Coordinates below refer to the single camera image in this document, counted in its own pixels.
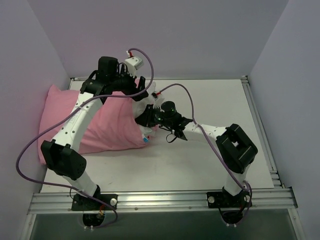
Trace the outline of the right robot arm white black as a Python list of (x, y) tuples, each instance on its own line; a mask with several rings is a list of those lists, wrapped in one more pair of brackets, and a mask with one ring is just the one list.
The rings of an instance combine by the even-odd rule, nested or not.
[(148, 104), (135, 122), (143, 127), (164, 127), (176, 139), (208, 143), (228, 172), (222, 188), (225, 205), (234, 206), (240, 201), (240, 193), (249, 189), (246, 175), (258, 149), (238, 124), (217, 127), (196, 123), (178, 113), (173, 101), (165, 101), (161, 107)]

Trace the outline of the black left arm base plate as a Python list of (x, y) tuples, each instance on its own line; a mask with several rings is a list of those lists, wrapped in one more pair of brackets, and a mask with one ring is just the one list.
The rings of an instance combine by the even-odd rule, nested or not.
[[(106, 194), (102, 193), (98, 199), (110, 206), (112, 206), (114, 209), (117, 208), (117, 203), (118, 203), (118, 195), (117, 194)], [(83, 211), (98, 211), (100, 210), (100, 207), (103, 204), (93, 200), (91, 198), (82, 196), (80, 194), (75, 194), (73, 196), (72, 200), (72, 205), (71, 205), (71, 210), (72, 211), (78, 211), (78, 212), (83, 212)]]

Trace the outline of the pink floral pillowcase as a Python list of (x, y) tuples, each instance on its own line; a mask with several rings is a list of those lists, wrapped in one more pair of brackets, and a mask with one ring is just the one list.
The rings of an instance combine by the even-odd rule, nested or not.
[[(78, 90), (49, 88), (42, 113), (39, 132), (65, 119), (73, 110), (79, 95)], [(81, 139), (78, 153), (94, 154), (104, 151), (120, 151), (143, 148), (147, 142), (135, 122), (131, 98), (114, 92), (98, 110)]]

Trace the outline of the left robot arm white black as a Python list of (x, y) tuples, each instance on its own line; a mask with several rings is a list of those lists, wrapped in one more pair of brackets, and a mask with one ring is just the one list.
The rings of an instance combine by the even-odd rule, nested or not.
[(40, 150), (47, 167), (63, 177), (71, 187), (83, 196), (83, 204), (90, 210), (100, 206), (100, 188), (86, 172), (87, 161), (78, 150), (81, 140), (95, 114), (109, 96), (119, 92), (135, 101), (148, 96), (145, 78), (136, 84), (137, 70), (144, 64), (129, 51), (127, 59), (120, 63), (117, 58), (102, 56), (98, 67), (83, 82), (77, 100), (61, 129), (54, 137), (45, 140)]

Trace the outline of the white pillow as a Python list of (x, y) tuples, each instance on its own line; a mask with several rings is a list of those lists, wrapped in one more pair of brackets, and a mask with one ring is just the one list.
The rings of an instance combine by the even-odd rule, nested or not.
[[(140, 100), (140, 101), (132, 101), (132, 111), (133, 117), (139, 117), (146, 109), (147, 105), (153, 105), (155, 103), (155, 98), (152, 94), (156, 91), (156, 83), (152, 82), (150, 87), (147, 89), (148, 97)], [(146, 127), (143, 125), (138, 124), (138, 127), (141, 131), (142, 138), (150, 140), (150, 137), (155, 135), (155, 128)]]

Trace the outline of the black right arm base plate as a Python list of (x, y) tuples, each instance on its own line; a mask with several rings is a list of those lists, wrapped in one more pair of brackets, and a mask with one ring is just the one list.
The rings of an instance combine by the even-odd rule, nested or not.
[(224, 208), (246, 208), (251, 207), (250, 194), (247, 191), (241, 191), (232, 196), (226, 191), (209, 191), (206, 193), (207, 206), (210, 209)]

